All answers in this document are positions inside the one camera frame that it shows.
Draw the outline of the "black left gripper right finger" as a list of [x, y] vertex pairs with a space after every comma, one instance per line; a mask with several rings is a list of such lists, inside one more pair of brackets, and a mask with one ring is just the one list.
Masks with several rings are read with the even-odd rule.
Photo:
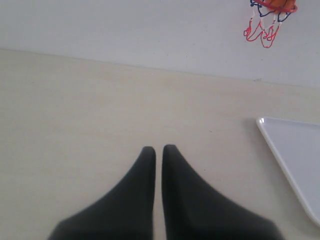
[[282, 240], [277, 226], [223, 196], [172, 144], [162, 154], [162, 204], [168, 240]]

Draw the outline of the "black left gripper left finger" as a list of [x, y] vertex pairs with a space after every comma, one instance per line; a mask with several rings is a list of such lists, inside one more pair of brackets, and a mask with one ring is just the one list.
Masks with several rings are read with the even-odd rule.
[[151, 240], [156, 152], [142, 148], [121, 181], [94, 204], [62, 220], [50, 240]]

